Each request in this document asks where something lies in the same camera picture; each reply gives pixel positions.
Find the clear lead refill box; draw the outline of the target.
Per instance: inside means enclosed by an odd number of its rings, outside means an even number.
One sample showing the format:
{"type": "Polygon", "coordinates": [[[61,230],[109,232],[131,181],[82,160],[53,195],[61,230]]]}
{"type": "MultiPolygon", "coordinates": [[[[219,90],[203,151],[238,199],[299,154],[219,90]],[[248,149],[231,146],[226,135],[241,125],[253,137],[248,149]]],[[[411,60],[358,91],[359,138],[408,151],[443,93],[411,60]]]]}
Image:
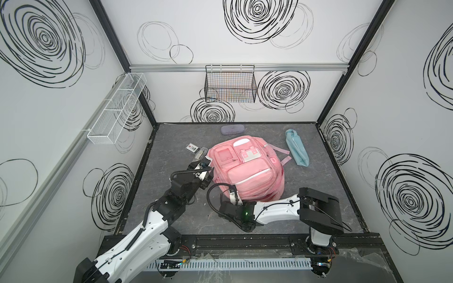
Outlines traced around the clear lead refill box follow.
{"type": "Polygon", "coordinates": [[[186,146],[186,150],[188,150],[192,153],[196,153],[199,150],[199,147],[190,143],[189,145],[186,146]]]}

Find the pink student backpack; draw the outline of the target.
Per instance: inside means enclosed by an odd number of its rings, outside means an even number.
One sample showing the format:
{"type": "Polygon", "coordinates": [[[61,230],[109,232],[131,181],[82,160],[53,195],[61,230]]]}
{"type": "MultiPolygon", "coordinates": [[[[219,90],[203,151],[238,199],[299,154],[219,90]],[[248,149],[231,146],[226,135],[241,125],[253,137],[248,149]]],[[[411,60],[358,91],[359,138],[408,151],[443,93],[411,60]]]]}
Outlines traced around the pink student backpack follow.
{"type": "Polygon", "coordinates": [[[273,201],[284,192],[284,165],[290,151],[261,137],[241,136],[215,145],[207,156],[212,160],[214,182],[237,188],[245,201],[273,201]]]}

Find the purple fabric glasses case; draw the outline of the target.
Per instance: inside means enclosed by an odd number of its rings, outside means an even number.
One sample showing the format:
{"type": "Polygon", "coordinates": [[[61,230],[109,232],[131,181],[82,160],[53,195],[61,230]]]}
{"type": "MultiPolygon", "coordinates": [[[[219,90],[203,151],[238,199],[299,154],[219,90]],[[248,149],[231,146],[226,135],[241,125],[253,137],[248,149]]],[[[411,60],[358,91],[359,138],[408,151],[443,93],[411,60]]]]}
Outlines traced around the purple fabric glasses case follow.
{"type": "Polygon", "coordinates": [[[244,133],[245,132],[245,126],[244,125],[225,125],[221,127],[221,134],[223,135],[232,135],[232,134],[239,134],[239,133],[244,133]]]}

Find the teal pencil pouch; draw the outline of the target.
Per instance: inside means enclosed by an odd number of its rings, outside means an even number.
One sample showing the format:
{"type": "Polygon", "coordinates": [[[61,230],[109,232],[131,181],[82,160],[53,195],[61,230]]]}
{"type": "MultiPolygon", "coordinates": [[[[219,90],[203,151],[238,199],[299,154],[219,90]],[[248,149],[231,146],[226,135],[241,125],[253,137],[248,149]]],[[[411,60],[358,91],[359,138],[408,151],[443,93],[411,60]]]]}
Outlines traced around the teal pencil pouch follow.
{"type": "Polygon", "coordinates": [[[310,158],[298,133],[293,129],[288,129],[285,132],[285,141],[295,163],[298,166],[309,167],[310,158]]]}

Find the clear plastic eraser case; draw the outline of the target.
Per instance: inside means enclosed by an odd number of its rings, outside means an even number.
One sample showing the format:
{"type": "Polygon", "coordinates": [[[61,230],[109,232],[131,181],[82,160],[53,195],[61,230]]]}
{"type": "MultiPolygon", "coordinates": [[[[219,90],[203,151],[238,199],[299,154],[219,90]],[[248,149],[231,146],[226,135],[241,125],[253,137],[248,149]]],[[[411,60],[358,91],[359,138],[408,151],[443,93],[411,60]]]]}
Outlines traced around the clear plastic eraser case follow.
{"type": "Polygon", "coordinates": [[[207,147],[202,147],[198,149],[191,161],[191,166],[196,167],[201,161],[203,161],[208,153],[209,149],[207,147]]]}

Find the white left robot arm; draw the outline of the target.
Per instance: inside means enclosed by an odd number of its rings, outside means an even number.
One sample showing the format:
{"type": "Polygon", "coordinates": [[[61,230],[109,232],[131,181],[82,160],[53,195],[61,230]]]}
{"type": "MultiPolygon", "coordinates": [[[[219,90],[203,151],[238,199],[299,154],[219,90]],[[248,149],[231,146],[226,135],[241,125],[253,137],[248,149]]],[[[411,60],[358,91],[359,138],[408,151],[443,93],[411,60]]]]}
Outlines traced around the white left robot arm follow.
{"type": "Polygon", "coordinates": [[[95,260],[82,260],[74,282],[129,283],[158,258],[177,253],[180,233],[171,225],[185,212],[197,190],[210,184],[211,171],[206,167],[172,174],[171,187],[146,208],[141,224],[95,260]]]}

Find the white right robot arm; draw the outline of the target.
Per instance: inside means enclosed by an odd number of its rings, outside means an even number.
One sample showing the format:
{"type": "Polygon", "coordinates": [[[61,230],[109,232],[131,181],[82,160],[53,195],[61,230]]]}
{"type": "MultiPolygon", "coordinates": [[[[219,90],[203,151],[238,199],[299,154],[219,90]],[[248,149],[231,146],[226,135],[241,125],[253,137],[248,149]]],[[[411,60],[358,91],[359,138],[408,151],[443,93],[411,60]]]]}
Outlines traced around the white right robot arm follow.
{"type": "Polygon", "coordinates": [[[301,221],[308,225],[309,236],[303,248],[311,254],[335,254],[332,237],[341,236],[350,228],[342,221],[339,200],[332,195],[302,187],[289,198],[263,201],[239,201],[230,190],[232,200],[223,201],[216,213],[244,232],[279,221],[301,221]]]}

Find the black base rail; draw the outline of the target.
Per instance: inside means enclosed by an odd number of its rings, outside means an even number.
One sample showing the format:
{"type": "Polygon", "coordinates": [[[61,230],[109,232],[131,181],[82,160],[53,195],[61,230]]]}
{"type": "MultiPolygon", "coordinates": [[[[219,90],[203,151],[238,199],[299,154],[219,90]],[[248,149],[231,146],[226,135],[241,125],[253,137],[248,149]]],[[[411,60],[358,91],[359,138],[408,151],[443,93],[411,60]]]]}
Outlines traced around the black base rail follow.
{"type": "Polygon", "coordinates": [[[340,249],[371,248],[383,245],[378,233],[346,233],[333,236],[327,248],[309,243],[309,234],[183,235],[168,257],[196,256],[206,251],[285,250],[293,255],[330,255],[340,249]]]}

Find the white mesh wall shelf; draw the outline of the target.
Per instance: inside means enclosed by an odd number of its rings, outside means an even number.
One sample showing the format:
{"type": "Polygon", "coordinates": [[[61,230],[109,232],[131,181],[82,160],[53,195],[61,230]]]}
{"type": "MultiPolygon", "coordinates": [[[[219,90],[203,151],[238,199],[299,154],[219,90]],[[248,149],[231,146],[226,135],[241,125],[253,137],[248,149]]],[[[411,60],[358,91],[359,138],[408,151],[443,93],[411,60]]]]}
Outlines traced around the white mesh wall shelf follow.
{"type": "Polygon", "coordinates": [[[121,75],[113,87],[113,94],[87,134],[95,145],[113,145],[126,128],[142,90],[146,86],[143,73],[121,75]]]}

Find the aluminium wall rail back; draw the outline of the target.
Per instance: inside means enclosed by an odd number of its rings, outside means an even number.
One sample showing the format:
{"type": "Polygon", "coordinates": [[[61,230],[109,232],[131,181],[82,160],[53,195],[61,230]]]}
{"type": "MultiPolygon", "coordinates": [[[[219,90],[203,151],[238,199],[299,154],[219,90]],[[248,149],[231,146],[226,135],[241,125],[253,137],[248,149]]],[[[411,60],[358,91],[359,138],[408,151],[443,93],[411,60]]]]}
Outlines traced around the aluminium wall rail back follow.
{"type": "Polygon", "coordinates": [[[341,71],[346,63],[261,63],[261,64],[136,64],[130,70],[138,73],[233,72],[233,71],[341,71]]]}

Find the aluminium wall rail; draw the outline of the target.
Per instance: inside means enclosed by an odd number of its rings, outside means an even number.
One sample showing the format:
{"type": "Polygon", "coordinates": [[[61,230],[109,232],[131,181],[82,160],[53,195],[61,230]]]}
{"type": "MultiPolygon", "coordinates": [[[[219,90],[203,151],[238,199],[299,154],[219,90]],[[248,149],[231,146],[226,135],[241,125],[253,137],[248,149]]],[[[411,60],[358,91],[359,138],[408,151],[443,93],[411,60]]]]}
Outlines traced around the aluminium wall rail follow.
{"type": "Polygon", "coordinates": [[[261,63],[261,64],[136,64],[130,70],[138,73],[233,72],[233,71],[341,71],[346,63],[261,63]]]}
{"type": "Polygon", "coordinates": [[[40,166],[45,161],[39,161],[37,158],[47,159],[47,153],[13,159],[1,158],[1,266],[6,265],[12,257],[15,243],[20,241],[22,234],[29,227],[28,220],[35,219],[38,207],[49,200],[46,193],[53,190],[53,183],[61,180],[61,175],[66,173],[69,164],[79,154],[89,131],[125,76],[118,76],[105,99],[52,169],[40,171],[40,166]]]}

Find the aluminium wall rail left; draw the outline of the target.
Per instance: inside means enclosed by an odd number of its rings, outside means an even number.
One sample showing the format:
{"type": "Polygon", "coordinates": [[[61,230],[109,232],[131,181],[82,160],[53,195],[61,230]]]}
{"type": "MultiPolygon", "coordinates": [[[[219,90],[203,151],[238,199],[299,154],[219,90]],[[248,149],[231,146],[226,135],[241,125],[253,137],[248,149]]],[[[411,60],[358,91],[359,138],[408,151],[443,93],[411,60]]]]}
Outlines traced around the aluminium wall rail left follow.
{"type": "Polygon", "coordinates": [[[6,265],[12,257],[15,243],[20,241],[22,234],[29,227],[28,220],[35,219],[38,207],[49,200],[46,193],[53,190],[53,183],[61,180],[61,175],[66,173],[69,164],[79,154],[89,131],[125,76],[118,76],[105,99],[52,169],[40,171],[40,166],[45,161],[39,161],[37,158],[47,159],[47,153],[13,159],[1,158],[1,266],[6,265]]]}

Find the black aluminium frame post left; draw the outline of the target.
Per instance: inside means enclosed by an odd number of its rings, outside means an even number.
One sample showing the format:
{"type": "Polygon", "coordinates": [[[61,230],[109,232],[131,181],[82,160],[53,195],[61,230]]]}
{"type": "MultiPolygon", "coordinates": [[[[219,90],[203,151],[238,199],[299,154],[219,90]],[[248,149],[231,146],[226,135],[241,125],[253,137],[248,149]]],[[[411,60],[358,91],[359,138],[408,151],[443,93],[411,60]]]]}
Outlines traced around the black aluminium frame post left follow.
{"type": "MultiPolygon", "coordinates": [[[[122,69],[126,73],[131,72],[131,69],[130,69],[131,64],[129,62],[129,59],[119,41],[119,38],[113,28],[113,25],[107,15],[107,12],[106,12],[103,4],[99,0],[89,0],[89,3],[93,8],[93,11],[94,11],[96,17],[98,18],[98,20],[101,24],[101,27],[104,30],[104,32],[107,36],[107,39],[108,39],[110,45],[112,46],[113,51],[114,51],[118,61],[120,62],[122,69]]],[[[145,97],[141,94],[139,95],[139,101],[140,101],[140,105],[142,106],[142,108],[145,111],[145,116],[151,123],[151,126],[157,130],[159,128],[159,125],[151,111],[149,103],[147,102],[145,97]]]]}

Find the black frame post right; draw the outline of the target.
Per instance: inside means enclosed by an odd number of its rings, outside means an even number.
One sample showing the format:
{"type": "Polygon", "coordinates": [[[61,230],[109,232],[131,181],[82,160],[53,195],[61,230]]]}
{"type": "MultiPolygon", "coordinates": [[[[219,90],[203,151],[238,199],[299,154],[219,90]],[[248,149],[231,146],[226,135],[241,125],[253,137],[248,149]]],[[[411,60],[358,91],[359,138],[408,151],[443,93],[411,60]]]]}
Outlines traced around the black frame post right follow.
{"type": "Polygon", "coordinates": [[[326,120],[327,115],[335,105],[335,102],[339,98],[341,92],[343,91],[344,87],[346,86],[347,82],[352,76],[353,71],[357,67],[360,59],[364,55],[366,49],[369,47],[371,41],[374,39],[376,33],[378,32],[378,29],[381,27],[382,23],[384,22],[386,16],[388,15],[390,9],[393,7],[394,3],[395,0],[382,1],[375,16],[373,17],[367,30],[365,31],[361,41],[359,42],[355,52],[353,53],[351,60],[349,61],[348,71],[340,77],[326,105],[324,106],[322,112],[320,113],[316,121],[317,127],[320,127],[322,123],[326,120]]]}

